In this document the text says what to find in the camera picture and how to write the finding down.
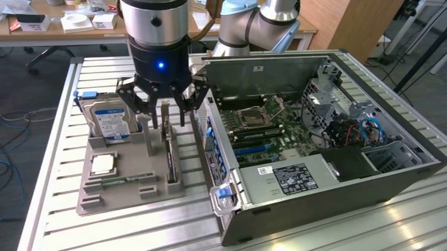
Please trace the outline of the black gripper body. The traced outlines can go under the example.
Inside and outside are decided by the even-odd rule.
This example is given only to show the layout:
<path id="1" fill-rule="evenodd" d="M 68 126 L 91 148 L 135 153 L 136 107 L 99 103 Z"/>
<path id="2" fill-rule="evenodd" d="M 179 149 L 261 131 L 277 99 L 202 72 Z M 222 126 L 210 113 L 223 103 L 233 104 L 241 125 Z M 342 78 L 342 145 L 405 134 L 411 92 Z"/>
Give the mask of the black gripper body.
<path id="1" fill-rule="evenodd" d="M 190 84 L 190 36 L 171 45 L 143 45 L 128 38 L 139 84 Z"/>

